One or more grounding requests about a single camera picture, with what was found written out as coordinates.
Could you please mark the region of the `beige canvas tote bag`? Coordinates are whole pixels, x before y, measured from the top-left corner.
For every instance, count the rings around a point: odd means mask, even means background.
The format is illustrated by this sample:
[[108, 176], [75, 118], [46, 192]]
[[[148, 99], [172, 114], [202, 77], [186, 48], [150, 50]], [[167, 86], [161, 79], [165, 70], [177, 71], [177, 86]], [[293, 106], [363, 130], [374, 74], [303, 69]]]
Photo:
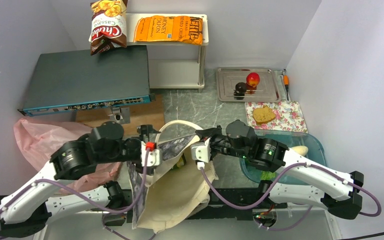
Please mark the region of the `beige canvas tote bag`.
[[[157, 139], [162, 162], [152, 174], [146, 175], [146, 179], [136, 171], [134, 164], [125, 164], [132, 196], [137, 200], [132, 208], [133, 229], [150, 229], [157, 234], [209, 205], [209, 184], [218, 176], [212, 161], [204, 163], [192, 159], [191, 145], [196, 142], [200, 142], [196, 134], [163, 142]], [[182, 155], [187, 164], [172, 169]]]

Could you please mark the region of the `red apple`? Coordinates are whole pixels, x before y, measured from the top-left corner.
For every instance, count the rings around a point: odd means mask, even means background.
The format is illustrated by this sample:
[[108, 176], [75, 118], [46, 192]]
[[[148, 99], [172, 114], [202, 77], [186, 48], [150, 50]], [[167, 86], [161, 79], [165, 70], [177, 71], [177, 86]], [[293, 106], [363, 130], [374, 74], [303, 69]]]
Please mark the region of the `red apple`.
[[260, 75], [256, 72], [251, 72], [246, 76], [246, 84], [253, 89], [258, 86], [260, 80]]

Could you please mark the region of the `dark blue network switch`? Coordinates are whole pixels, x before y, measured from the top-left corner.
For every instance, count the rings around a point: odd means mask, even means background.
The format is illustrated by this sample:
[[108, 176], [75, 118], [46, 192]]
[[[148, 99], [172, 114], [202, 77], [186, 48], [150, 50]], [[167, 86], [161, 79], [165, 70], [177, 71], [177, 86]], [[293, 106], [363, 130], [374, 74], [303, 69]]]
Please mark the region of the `dark blue network switch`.
[[41, 54], [18, 112], [34, 117], [155, 101], [144, 45]]

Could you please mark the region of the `white radish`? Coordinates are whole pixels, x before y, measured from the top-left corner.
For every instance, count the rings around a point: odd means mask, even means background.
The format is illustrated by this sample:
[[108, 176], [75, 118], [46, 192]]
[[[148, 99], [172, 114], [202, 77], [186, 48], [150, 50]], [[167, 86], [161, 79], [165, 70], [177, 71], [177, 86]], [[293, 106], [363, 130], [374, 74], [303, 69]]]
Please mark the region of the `white radish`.
[[303, 157], [305, 157], [309, 151], [309, 148], [305, 145], [293, 146], [291, 149]]

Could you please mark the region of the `orange snack packet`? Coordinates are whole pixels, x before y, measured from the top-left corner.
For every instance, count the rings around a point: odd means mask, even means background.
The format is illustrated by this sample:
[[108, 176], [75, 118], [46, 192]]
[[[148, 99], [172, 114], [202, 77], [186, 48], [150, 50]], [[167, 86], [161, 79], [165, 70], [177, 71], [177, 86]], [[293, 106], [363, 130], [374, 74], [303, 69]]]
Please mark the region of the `orange snack packet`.
[[204, 20], [187, 15], [153, 15], [136, 24], [134, 42], [162, 42], [202, 45]]

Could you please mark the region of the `pink plastic grocery bag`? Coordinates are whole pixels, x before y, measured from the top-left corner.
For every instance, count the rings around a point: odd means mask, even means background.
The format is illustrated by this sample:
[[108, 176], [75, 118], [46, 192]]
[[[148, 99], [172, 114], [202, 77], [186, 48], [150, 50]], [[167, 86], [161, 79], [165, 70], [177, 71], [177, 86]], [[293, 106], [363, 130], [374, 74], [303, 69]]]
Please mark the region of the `pink plastic grocery bag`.
[[[64, 143], [89, 134], [92, 128], [77, 122], [55, 122], [21, 118], [13, 125], [17, 146], [33, 168], [40, 171], [51, 155]], [[108, 181], [117, 180], [120, 163], [104, 163], [94, 173], [82, 176], [68, 185], [77, 192], [93, 190]]]

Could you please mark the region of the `brown snack packet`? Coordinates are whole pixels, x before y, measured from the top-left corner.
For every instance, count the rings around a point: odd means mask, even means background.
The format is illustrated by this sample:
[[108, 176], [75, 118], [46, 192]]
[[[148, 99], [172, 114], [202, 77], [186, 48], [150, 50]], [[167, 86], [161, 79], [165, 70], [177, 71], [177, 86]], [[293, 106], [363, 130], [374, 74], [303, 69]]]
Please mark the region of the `brown snack packet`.
[[96, 0], [90, 3], [92, 17], [88, 41], [92, 56], [127, 47], [127, 6], [127, 0]]

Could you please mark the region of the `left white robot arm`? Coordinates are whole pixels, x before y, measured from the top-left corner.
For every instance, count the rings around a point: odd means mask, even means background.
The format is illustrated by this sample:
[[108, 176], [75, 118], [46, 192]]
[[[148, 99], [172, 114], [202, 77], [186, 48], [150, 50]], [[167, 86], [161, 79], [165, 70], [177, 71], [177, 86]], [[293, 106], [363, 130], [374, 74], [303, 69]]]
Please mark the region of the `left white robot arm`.
[[21, 188], [0, 195], [0, 240], [32, 236], [61, 217], [88, 209], [111, 214], [132, 210], [143, 196], [143, 183], [130, 204], [126, 204], [124, 192], [115, 181], [87, 192], [78, 192], [70, 184], [94, 173], [100, 164], [124, 162], [141, 167], [141, 179], [145, 181], [148, 169], [158, 166], [162, 155], [156, 143], [144, 141], [156, 132], [153, 126], [145, 124], [137, 130], [138, 137], [124, 138], [123, 126], [107, 121], [64, 143]]

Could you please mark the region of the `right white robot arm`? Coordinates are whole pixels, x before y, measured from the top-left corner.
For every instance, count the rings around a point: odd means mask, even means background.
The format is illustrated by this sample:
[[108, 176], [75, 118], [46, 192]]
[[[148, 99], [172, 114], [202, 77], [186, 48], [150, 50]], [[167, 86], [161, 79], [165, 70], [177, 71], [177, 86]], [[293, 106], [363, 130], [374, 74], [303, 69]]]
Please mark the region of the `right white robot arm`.
[[263, 180], [250, 205], [236, 205], [225, 199], [213, 185], [212, 192], [226, 205], [238, 209], [267, 208], [293, 203], [317, 206], [330, 214], [354, 220], [362, 214], [363, 198], [359, 194], [364, 175], [358, 171], [344, 173], [330, 169], [300, 155], [287, 145], [256, 134], [254, 128], [240, 120], [227, 125], [198, 129], [199, 142], [192, 145], [192, 158], [204, 170], [217, 154], [246, 160], [264, 172], [276, 173], [274, 180]]

